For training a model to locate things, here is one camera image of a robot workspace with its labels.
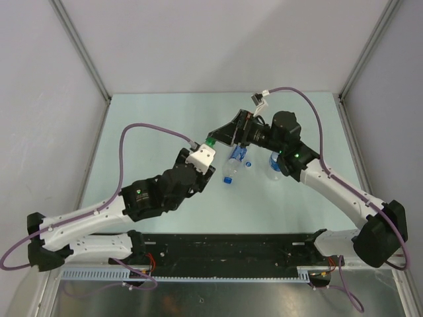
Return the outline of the blue label bottle white cap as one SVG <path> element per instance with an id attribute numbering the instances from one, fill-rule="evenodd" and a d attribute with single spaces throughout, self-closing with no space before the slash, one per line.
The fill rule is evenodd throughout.
<path id="1" fill-rule="evenodd" d="M 273 181 L 279 180 L 283 176 L 282 172 L 280 171 L 280 167 L 278 166 L 277 159 L 278 153 L 272 152 L 268 160 L 269 165 L 267 175 L 269 179 Z"/>

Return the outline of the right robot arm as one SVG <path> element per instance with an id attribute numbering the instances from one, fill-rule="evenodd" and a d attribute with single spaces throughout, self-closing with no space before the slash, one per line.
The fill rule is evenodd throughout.
<path id="1" fill-rule="evenodd" d="M 306 246 L 305 258 L 313 265 L 329 256 L 359 257 L 371 267 L 381 267 L 407 241 L 404 207 L 357 189 L 324 166 L 321 155 L 302 142 L 301 126 L 293 112 L 279 111 L 270 125 L 240 110 L 229 123 L 209 132 L 227 145 L 256 145 L 277 154 L 280 172 L 314 189 L 341 210 L 354 224 L 352 231 L 319 231 Z"/>

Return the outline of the green plastic bottle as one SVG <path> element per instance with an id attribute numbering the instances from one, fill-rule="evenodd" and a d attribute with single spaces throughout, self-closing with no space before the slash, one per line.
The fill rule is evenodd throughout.
<path id="1" fill-rule="evenodd" d="M 205 142 L 204 142 L 207 146 L 209 146 L 210 148 L 214 148 L 216 140 L 212 137 L 208 137 Z"/>

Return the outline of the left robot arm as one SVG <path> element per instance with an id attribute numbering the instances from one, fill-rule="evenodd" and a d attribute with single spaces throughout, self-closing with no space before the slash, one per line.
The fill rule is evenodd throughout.
<path id="1" fill-rule="evenodd" d="M 181 149 L 171 169 L 135 181 L 108 201 L 58 217 L 30 214 L 30 266 L 50 271 L 68 262 L 141 264 L 147 253 L 142 233 L 130 230 L 110 235 L 101 231 L 177 210 L 185 199 L 204 190 L 215 172 L 214 156 L 215 150 L 206 144 L 195 152 Z"/>

